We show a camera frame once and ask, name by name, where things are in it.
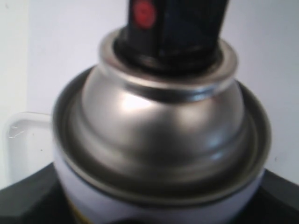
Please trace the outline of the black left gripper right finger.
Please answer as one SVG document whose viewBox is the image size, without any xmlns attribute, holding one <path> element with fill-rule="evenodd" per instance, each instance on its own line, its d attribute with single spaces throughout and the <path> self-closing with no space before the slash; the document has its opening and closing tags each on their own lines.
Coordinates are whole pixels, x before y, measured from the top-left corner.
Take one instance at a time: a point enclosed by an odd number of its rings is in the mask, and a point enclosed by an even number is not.
<svg viewBox="0 0 299 224">
<path fill-rule="evenodd" d="M 233 224 L 297 224 L 299 186 L 266 170 L 262 183 Z"/>
</svg>

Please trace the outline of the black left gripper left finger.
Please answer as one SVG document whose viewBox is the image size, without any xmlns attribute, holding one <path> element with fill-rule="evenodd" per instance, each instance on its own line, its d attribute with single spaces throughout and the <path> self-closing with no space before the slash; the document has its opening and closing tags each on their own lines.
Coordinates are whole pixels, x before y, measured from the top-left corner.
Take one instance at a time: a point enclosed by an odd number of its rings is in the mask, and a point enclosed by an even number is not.
<svg viewBox="0 0 299 224">
<path fill-rule="evenodd" d="M 51 163 L 0 191 L 2 224 L 74 224 Z"/>
</svg>

